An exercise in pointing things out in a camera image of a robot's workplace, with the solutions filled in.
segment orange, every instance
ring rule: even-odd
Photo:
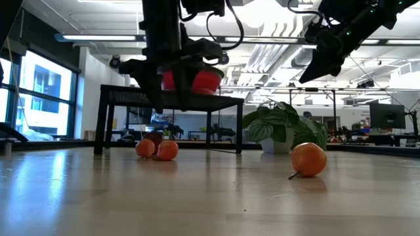
[[[177,157],[178,155],[178,144],[171,140],[165,140],[160,143],[157,156],[164,161],[169,161]]]
[[[139,157],[149,158],[155,152],[155,143],[149,139],[143,139],[136,145],[136,152]]]
[[[297,173],[303,177],[311,177],[321,173],[326,167],[327,155],[316,144],[304,143],[291,151],[291,161]]]

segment table leg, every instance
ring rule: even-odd
[[[395,146],[396,147],[400,147],[401,146],[401,139],[400,139],[400,137],[394,137],[394,140],[395,140]]]
[[[205,131],[205,148],[210,149],[211,111],[207,112],[207,130]]]
[[[242,114],[243,104],[238,104],[236,112],[236,153],[242,152]]]
[[[107,107],[108,107],[108,93],[102,91],[100,93],[98,121],[96,123],[96,136],[94,139],[93,153],[95,155],[102,155],[102,147],[104,146],[104,133],[105,133]]]
[[[112,138],[112,123],[114,122],[114,105],[109,105],[108,122],[106,123],[105,148],[110,148]]]

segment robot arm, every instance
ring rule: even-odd
[[[305,83],[325,75],[337,76],[350,53],[384,26],[391,30],[396,15],[418,0],[323,0],[318,8],[327,26],[312,22],[304,37],[317,45],[312,61],[299,82]]]
[[[129,74],[147,91],[151,103],[157,113],[163,112],[161,99],[162,74],[172,71],[177,97],[182,110],[190,99],[190,89],[195,76],[205,64],[203,58],[214,60],[222,58],[223,50],[217,42],[206,39],[193,41],[182,21],[193,19],[200,12],[212,13],[209,16],[224,16],[225,2],[236,16],[230,0],[143,0],[144,21],[139,28],[146,32],[147,48],[143,54],[145,61],[129,60],[122,62],[119,72]],[[396,15],[412,6],[418,0],[323,0],[318,12],[306,11],[296,13],[314,13],[320,19],[312,22],[305,33],[308,43],[317,45],[313,58],[300,78],[301,83],[311,81],[325,75],[337,76],[341,71],[345,58],[356,50],[380,26],[392,29],[396,23]],[[186,8],[187,18],[181,18],[180,4]],[[236,17],[243,38],[243,26]]]

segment ceiling light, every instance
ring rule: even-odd
[[[362,45],[374,45],[379,43],[378,39],[366,39],[365,41],[362,42]]]
[[[142,4],[139,0],[77,0],[80,3],[125,3],[125,4]]]
[[[304,49],[316,49],[316,45],[302,45]]]
[[[420,40],[388,40],[387,44],[395,45],[420,45]]]
[[[192,40],[194,40],[194,41],[197,41],[197,40],[200,40],[200,39],[207,39],[207,40],[210,40],[210,41],[214,41],[214,39],[212,38],[212,37],[196,37],[196,36],[192,36],[192,37],[189,37],[190,39],[192,39]]]
[[[226,37],[226,42],[238,42],[239,37]],[[252,43],[297,43],[297,39],[294,38],[275,38],[275,37],[244,37],[243,42]]]
[[[136,41],[135,36],[128,35],[63,35],[63,38],[75,41]]]

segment black table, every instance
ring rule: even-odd
[[[162,92],[164,109],[180,109],[177,95],[172,91]],[[96,136],[94,143],[94,154],[102,155],[102,148],[110,148],[112,137],[112,122],[114,120],[115,106],[129,106],[134,108],[152,108],[147,99],[146,93],[141,88],[120,87],[113,85],[100,86],[100,100],[98,109],[98,122],[96,124]],[[187,105],[188,111],[205,111],[207,112],[207,132],[206,132],[206,148],[210,149],[211,136],[211,113],[221,109],[237,106],[236,121],[236,153],[242,152],[242,108],[243,99],[231,98],[227,96],[213,96],[204,94],[192,94],[190,103]],[[106,124],[106,112],[108,110],[108,123]]]

